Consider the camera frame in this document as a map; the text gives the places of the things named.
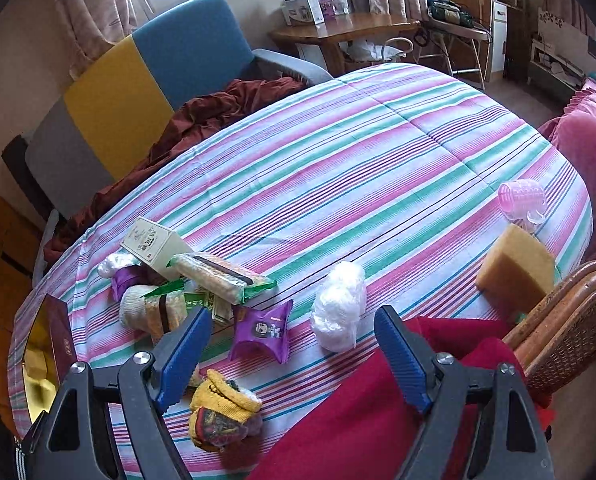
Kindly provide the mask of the yellow sponge block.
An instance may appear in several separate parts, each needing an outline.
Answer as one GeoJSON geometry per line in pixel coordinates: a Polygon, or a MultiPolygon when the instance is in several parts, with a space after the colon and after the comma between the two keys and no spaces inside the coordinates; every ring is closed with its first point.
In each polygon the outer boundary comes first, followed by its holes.
{"type": "Polygon", "coordinates": [[[510,224],[486,253],[474,282],[496,306],[529,313],[554,288],[555,259],[534,235],[510,224]]]}

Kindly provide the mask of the white cream tea box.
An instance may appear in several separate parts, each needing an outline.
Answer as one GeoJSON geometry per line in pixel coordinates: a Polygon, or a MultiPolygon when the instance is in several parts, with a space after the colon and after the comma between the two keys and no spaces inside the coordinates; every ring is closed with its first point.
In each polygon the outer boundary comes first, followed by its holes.
{"type": "Polygon", "coordinates": [[[144,217],[134,221],[120,246],[168,281],[181,276],[169,266],[170,260],[191,252],[191,247],[175,231],[144,217]]]}

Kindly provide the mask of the cracker pack with barcode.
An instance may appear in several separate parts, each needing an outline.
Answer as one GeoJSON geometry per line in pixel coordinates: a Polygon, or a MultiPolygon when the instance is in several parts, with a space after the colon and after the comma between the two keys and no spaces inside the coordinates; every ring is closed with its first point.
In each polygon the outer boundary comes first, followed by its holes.
{"type": "Polygon", "coordinates": [[[274,289],[277,284],[263,274],[208,252],[177,254],[170,259],[168,267],[233,306],[246,304],[263,292],[274,289]]]}

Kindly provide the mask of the purple snack packet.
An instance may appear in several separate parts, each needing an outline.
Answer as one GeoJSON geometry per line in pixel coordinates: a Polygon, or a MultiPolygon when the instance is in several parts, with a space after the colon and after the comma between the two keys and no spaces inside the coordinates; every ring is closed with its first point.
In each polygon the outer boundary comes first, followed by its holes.
{"type": "Polygon", "coordinates": [[[162,285],[165,278],[149,266],[126,266],[112,277],[112,299],[120,301],[127,289],[134,285],[162,285]]]}
{"type": "Polygon", "coordinates": [[[270,310],[236,306],[234,336],[228,359],[239,359],[252,350],[263,350],[278,364],[289,359],[288,317],[293,307],[291,299],[270,310]]]}

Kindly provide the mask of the white plastic bag ball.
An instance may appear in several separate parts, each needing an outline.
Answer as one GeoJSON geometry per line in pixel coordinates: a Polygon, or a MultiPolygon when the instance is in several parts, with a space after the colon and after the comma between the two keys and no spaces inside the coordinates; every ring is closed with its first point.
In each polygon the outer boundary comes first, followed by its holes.
{"type": "Polygon", "coordinates": [[[331,269],[316,291],[310,312],[311,329],[322,348],[345,352],[355,347],[366,297],[363,266],[341,261],[331,269]]]}

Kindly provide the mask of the cream sock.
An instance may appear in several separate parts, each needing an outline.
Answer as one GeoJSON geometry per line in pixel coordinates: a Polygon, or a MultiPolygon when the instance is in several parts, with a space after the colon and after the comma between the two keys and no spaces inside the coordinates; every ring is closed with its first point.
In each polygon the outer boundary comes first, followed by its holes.
{"type": "Polygon", "coordinates": [[[120,300],[119,318],[123,326],[132,330],[151,333],[157,321],[157,303],[147,298],[155,285],[133,285],[123,292],[120,300]]]}

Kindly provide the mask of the gold tin box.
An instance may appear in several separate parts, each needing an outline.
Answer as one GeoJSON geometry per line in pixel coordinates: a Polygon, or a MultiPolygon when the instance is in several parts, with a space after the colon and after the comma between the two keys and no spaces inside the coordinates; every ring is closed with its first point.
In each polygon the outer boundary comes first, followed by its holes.
{"type": "Polygon", "coordinates": [[[66,302],[46,295],[31,325],[22,359],[30,420],[48,412],[60,382],[77,361],[66,302]]]}

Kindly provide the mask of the wicker chair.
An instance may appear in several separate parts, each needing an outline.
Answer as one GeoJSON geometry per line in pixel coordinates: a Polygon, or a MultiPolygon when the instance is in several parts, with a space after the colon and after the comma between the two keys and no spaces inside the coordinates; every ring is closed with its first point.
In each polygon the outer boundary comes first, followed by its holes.
{"type": "Polygon", "coordinates": [[[550,396],[596,360],[596,260],[582,264],[504,337],[533,396],[550,396]]]}

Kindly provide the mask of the small green tea box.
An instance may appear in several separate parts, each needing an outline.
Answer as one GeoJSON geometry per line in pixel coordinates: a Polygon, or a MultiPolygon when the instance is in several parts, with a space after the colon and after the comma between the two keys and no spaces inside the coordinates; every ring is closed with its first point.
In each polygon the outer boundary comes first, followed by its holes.
{"type": "Polygon", "coordinates": [[[219,296],[215,296],[213,292],[208,292],[208,290],[184,292],[184,298],[187,309],[194,307],[204,307],[208,309],[214,324],[224,326],[233,322],[232,304],[229,304],[219,296]]]}

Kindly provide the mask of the pink plastic cup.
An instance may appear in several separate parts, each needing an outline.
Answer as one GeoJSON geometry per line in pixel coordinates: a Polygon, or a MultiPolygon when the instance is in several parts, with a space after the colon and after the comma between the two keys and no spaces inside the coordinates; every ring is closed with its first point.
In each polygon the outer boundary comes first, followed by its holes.
{"type": "Polygon", "coordinates": [[[497,201],[509,221],[524,221],[540,226],[545,221],[545,190],[533,179],[503,182],[497,189],[497,201]]]}

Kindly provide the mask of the black rolled mat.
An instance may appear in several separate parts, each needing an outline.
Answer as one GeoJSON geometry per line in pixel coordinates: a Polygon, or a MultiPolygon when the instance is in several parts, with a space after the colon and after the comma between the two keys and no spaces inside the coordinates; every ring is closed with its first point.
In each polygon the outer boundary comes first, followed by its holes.
{"type": "Polygon", "coordinates": [[[26,162],[28,147],[28,140],[18,134],[3,148],[2,161],[34,210],[43,220],[56,226],[60,214],[29,169],[26,162]]]}

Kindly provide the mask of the dark red blanket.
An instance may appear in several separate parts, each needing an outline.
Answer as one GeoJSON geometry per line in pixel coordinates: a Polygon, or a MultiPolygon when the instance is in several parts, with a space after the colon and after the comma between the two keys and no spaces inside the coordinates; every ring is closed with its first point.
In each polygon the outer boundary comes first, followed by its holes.
{"type": "Polygon", "coordinates": [[[126,176],[98,190],[88,206],[58,223],[53,236],[43,247],[44,262],[48,266],[55,264],[113,206],[179,155],[258,110],[305,88],[304,81],[290,76],[272,80],[235,79],[222,91],[190,99],[173,114],[146,157],[126,176]]]}

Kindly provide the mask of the low wooden shelf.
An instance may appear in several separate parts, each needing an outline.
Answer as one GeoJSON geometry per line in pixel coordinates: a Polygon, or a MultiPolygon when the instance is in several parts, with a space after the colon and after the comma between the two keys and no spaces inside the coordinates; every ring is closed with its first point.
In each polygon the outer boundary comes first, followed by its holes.
{"type": "Polygon", "coordinates": [[[543,42],[532,40],[526,83],[567,104],[586,81],[586,73],[543,42]]]}

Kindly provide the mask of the left beige curtain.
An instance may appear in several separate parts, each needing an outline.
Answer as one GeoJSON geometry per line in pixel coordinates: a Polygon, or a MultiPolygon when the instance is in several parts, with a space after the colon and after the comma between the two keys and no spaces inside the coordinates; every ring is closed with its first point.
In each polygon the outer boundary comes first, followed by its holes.
{"type": "Polygon", "coordinates": [[[70,49],[69,74],[78,79],[113,46],[148,21],[145,0],[54,0],[70,49]]]}

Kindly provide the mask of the wooden desk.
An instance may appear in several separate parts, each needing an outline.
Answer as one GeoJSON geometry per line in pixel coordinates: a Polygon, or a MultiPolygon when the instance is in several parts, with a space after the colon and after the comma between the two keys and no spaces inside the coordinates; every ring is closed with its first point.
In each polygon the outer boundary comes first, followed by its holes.
{"type": "Polygon", "coordinates": [[[345,58],[339,47],[341,42],[383,34],[398,36],[401,32],[415,32],[419,25],[419,20],[398,15],[351,13],[336,16],[318,25],[293,25],[275,29],[269,33],[269,37],[286,54],[297,54],[298,44],[319,47],[330,75],[339,77],[347,72],[345,58]]]}

